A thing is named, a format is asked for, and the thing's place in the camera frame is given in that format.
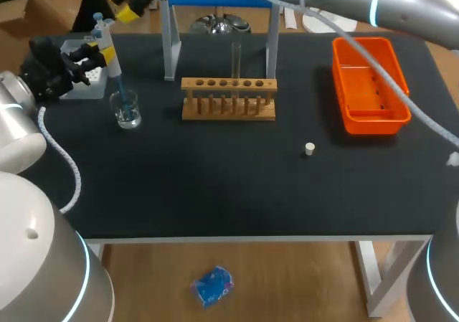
blue plastic bag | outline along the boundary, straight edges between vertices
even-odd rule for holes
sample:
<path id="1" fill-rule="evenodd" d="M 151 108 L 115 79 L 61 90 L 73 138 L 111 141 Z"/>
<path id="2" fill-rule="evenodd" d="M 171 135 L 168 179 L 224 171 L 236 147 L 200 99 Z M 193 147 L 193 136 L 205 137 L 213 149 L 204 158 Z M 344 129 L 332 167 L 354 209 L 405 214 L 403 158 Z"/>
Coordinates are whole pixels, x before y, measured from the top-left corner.
<path id="1" fill-rule="evenodd" d="M 205 308 L 212 306 L 225 297 L 233 288 L 231 274 L 223 267 L 216 266 L 211 272 L 191 284 L 191 290 L 197 295 Z"/>

white table leg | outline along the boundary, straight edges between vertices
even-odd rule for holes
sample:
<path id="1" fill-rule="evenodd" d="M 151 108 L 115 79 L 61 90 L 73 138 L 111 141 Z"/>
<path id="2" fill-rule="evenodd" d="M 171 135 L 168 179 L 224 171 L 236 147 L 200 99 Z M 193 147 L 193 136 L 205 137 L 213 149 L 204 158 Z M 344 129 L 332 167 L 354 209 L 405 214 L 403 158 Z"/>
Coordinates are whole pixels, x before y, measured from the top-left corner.
<path id="1" fill-rule="evenodd" d="M 425 245 L 425 241 L 403 242 L 394 245 L 381 279 L 373 244 L 370 241 L 356 243 L 357 255 L 364 279 L 366 309 L 369 317 L 381 318 L 403 294 L 411 267 Z"/>
<path id="2" fill-rule="evenodd" d="M 103 256 L 103 250 L 105 248 L 105 245 L 102 243 L 88 243 L 87 244 L 89 246 L 89 248 L 91 248 L 91 250 L 94 252 L 94 254 L 99 258 L 99 260 L 102 260 L 102 256 Z"/>

small white cap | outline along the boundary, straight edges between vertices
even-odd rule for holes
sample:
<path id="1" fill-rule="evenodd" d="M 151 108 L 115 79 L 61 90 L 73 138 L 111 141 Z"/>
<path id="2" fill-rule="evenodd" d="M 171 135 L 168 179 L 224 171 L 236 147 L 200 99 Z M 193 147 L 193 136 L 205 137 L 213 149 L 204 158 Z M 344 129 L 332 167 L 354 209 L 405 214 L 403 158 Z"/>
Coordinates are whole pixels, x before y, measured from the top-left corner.
<path id="1" fill-rule="evenodd" d="M 446 162 L 447 166 L 459 166 L 459 153 L 453 152 L 450 154 L 450 159 Z"/>
<path id="2" fill-rule="evenodd" d="M 307 143 L 305 146 L 306 155 L 308 156 L 312 155 L 315 148 L 316 146 L 314 145 L 314 143 Z"/>

test tube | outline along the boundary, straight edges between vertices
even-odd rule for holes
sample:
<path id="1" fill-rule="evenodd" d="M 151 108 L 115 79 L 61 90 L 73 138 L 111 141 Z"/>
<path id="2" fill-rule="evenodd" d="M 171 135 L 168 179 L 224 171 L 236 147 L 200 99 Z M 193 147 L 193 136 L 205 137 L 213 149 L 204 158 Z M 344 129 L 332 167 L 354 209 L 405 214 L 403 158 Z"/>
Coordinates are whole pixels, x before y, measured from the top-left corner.
<path id="1" fill-rule="evenodd" d="M 233 42 L 232 43 L 232 68 L 231 68 L 231 78 L 240 79 L 241 78 L 241 43 Z M 231 92 L 231 96 L 239 97 L 237 90 Z"/>

cardboard box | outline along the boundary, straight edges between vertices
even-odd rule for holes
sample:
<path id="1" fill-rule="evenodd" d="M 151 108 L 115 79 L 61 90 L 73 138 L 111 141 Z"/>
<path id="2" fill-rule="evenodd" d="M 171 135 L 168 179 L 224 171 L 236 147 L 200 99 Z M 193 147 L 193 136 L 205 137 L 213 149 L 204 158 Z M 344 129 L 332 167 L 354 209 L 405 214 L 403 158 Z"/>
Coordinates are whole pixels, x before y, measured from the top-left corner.
<path id="1" fill-rule="evenodd" d="M 0 29 L 15 38 L 64 34 L 82 0 L 0 0 Z"/>

